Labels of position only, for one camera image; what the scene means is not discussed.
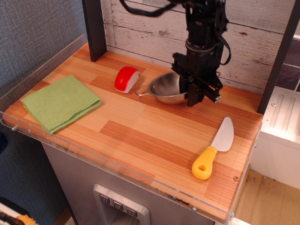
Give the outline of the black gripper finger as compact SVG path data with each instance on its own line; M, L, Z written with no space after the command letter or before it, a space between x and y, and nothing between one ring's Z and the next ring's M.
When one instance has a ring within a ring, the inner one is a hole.
M179 79L180 93L188 93L189 85L190 85L190 81L188 75L180 75L180 79Z
M187 106L192 107L203 101L205 94L202 87L198 87L194 83L189 84L187 94Z

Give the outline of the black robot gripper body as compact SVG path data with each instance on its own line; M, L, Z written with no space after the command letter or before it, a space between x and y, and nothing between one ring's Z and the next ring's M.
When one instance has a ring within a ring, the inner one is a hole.
M218 87L219 91L223 85L218 78L217 69L223 53L223 43L218 43L211 50L195 52L187 49L187 53L174 53L172 70L179 75L188 75L189 78L199 80L211 88Z

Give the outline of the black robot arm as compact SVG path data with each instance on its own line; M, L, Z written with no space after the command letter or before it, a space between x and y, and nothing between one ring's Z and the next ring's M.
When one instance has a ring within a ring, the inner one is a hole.
M229 48L222 36L229 22L225 1L187 0L182 5L186 10L187 53L173 54L172 69L180 76L180 92L186 93L189 107L202 102L205 97L216 103L223 88L217 70L231 60L228 56L225 62L221 61L223 49Z

